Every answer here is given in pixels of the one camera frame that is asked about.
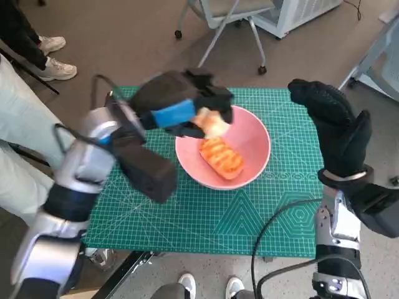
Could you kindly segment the bare black left hand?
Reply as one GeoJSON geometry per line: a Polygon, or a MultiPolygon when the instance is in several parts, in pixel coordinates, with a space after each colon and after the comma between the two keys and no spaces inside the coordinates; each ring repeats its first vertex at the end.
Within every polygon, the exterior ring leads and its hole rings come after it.
{"type": "Polygon", "coordinates": [[[202,68],[172,70],[144,83],[128,104],[145,130],[197,139],[223,135],[233,123],[233,94],[202,68]]]}

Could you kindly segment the black knitted gloved right hand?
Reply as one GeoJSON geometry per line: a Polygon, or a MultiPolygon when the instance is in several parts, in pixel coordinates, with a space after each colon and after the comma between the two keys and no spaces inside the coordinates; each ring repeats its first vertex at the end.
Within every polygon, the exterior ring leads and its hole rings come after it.
{"type": "Polygon", "coordinates": [[[369,111],[356,116],[340,90],[319,81],[296,78],[288,89],[291,101],[304,106],[314,122],[324,169],[340,178],[364,172],[372,134],[369,111]]]}

